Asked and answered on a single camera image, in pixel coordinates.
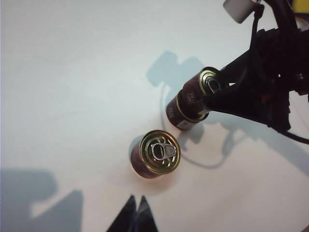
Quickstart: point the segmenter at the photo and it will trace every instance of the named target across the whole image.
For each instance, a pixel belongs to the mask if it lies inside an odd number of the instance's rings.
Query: wire
[[[293,139],[297,142],[300,142],[300,143],[303,143],[303,144],[308,144],[309,145],[309,139],[306,139],[306,138],[303,138],[303,137],[300,137],[296,134],[293,134],[293,133],[290,133],[288,131],[278,131],[278,133],[290,138],[290,139]]]

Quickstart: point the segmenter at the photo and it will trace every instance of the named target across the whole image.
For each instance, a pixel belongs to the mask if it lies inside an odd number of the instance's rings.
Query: white surface
[[[186,133],[165,117],[200,68],[247,50],[252,17],[239,25],[222,3],[1,1],[2,231],[105,231],[130,194],[146,196],[162,232],[308,225],[309,146],[234,116]],[[274,26],[267,8],[260,27]],[[293,130],[309,137],[308,102],[291,96]],[[145,180],[129,152],[153,129],[175,135],[183,158]]]

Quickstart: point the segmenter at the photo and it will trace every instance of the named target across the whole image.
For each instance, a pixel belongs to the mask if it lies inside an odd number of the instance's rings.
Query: can
[[[132,149],[133,169],[145,178],[155,178],[174,171],[180,161],[177,140],[166,131],[147,133]]]
[[[208,114],[199,115],[187,110],[182,98],[182,90],[169,102],[166,107],[166,115],[175,127],[188,130],[196,123],[207,118]]]
[[[219,71],[213,67],[205,67],[183,86],[182,97],[187,111],[204,115],[210,112],[201,108],[197,102],[204,95],[213,94],[229,86],[228,81],[217,75]]]

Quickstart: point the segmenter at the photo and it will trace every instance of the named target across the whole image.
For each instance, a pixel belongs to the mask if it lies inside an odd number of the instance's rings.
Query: can lid
[[[153,130],[140,142],[140,158],[151,171],[167,174],[179,164],[180,147],[171,134],[162,130]]]
[[[219,71],[213,67],[206,67],[199,74],[199,86],[203,94],[215,93],[222,89],[220,80],[216,77]]]

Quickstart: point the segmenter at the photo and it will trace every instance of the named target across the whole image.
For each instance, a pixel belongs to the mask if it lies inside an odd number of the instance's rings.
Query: small can
[[[182,90],[167,105],[166,115],[171,124],[181,130],[192,128],[196,123],[203,121],[208,116],[208,114],[199,115],[188,111],[183,103]]]
[[[180,161],[180,147],[169,133],[153,130],[132,149],[133,169],[145,178],[155,178],[175,170]]]
[[[204,95],[213,94],[229,86],[228,81],[217,75],[218,73],[217,69],[206,67],[184,84],[182,97],[187,110],[199,115],[210,112],[199,107],[197,101]]]

